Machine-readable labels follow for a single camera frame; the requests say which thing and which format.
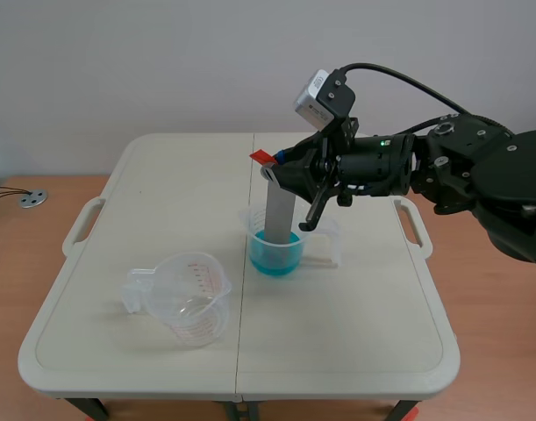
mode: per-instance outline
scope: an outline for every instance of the red tab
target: red tab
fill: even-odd
[[[260,165],[267,164],[268,162],[273,162],[274,164],[277,163],[275,158],[263,149],[258,149],[256,152],[252,153],[250,158],[258,162]]]
[[[402,421],[414,421],[416,419],[416,417],[418,416],[418,414],[419,414],[419,409],[414,408],[413,410],[408,412],[408,415],[406,417],[404,417],[402,419]]]

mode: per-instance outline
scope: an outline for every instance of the black cable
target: black cable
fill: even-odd
[[[436,92],[435,90],[425,86],[423,83],[420,83],[407,75],[403,75],[402,73],[397,72],[396,70],[392,70],[391,68],[385,68],[383,66],[379,66],[377,64],[372,64],[372,63],[353,63],[353,64],[348,64],[347,66],[344,66],[343,68],[340,69],[340,71],[344,72],[345,74],[349,72],[350,70],[354,70],[354,69],[373,70],[375,72],[380,72],[380,73],[384,73],[392,77],[396,77],[397,79],[410,84],[414,88],[418,88],[419,90],[425,92],[427,95],[432,96],[433,98],[442,102],[447,107],[450,107],[453,110],[459,112],[460,114],[470,114],[468,111],[462,108],[459,104],[455,103],[454,101],[451,101],[449,98],[445,96],[442,96],[439,92]]]
[[[0,186],[0,189],[7,189],[7,190],[14,190],[14,191],[21,191],[22,193],[26,193],[28,195],[31,195],[31,191],[30,190],[25,190],[25,189],[17,189],[15,187],[6,187],[6,186]]]
[[[512,132],[510,129],[505,127],[504,125],[500,125],[497,121],[492,120],[491,118],[486,118],[482,116],[476,116],[474,114],[470,115],[470,117],[476,118],[477,120],[480,120],[487,125],[494,125],[495,127],[499,127],[506,132],[508,132],[511,136],[515,136],[515,133]],[[397,134],[404,134],[404,133],[415,133],[419,132],[420,130],[426,129],[428,127],[432,127],[434,125],[438,125],[441,121],[441,117],[432,118],[430,120],[427,120],[423,123],[420,123],[419,125],[414,125],[413,127],[410,127],[409,129],[403,130],[401,132],[398,132]]]
[[[31,193],[25,193],[24,191],[0,191],[0,195],[8,195],[9,193],[19,193],[20,195],[31,195]]]
[[[419,132],[420,130],[427,129],[428,127],[432,127],[433,125],[437,125],[440,121],[441,117],[432,118],[430,120],[427,120],[423,123],[420,123],[419,125],[414,125],[413,127],[402,130],[401,132],[398,132],[397,134],[404,134],[404,133],[415,133]]]
[[[0,199],[2,199],[3,197],[7,197],[7,196],[13,196],[13,195],[23,195],[24,193],[22,191],[12,191],[12,192],[9,192],[9,193],[5,193],[3,195],[0,196]]]

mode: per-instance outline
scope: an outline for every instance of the plastic measuring cup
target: plastic measuring cup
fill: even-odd
[[[182,343],[209,344],[226,328],[232,286],[213,256],[177,254],[155,269],[133,269],[127,277],[121,290],[127,311],[158,318]]]
[[[266,275],[289,274],[299,266],[304,243],[311,234],[323,234],[330,239],[330,262],[334,266],[341,265],[339,225],[332,218],[322,217],[316,230],[301,231],[299,223],[304,221],[307,212],[306,205],[295,203],[288,244],[269,243],[263,238],[266,204],[253,204],[239,213],[240,221],[247,229],[248,257],[255,268]]]

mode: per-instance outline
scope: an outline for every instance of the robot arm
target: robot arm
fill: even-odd
[[[399,77],[458,112],[398,134],[356,138],[358,122],[349,117],[355,95],[346,86],[353,68]],[[316,228],[334,196],[351,206],[354,196],[405,195],[412,187],[435,203],[436,214],[471,211],[500,251],[536,263],[536,131],[515,135],[398,75],[370,64],[320,70],[297,99],[297,112],[318,132],[268,165],[281,188],[311,204],[300,228]],[[413,134],[434,125],[425,136]]]

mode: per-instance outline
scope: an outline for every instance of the table leg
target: table leg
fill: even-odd
[[[260,421],[259,402],[247,402],[248,406],[248,421]]]
[[[74,397],[65,400],[91,417],[94,421],[106,421],[108,419],[108,411],[98,399]]]
[[[419,401],[398,401],[384,421],[402,421],[418,403]]]
[[[248,421],[260,421],[260,410],[258,401],[241,402],[245,404],[245,410],[239,410],[239,407],[234,402],[219,402],[225,408],[226,419],[228,421],[240,421],[245,418]]]
[[[226,419],[228,421],[240,421],[239,408],[234,402],[220,402],[225,408]]]

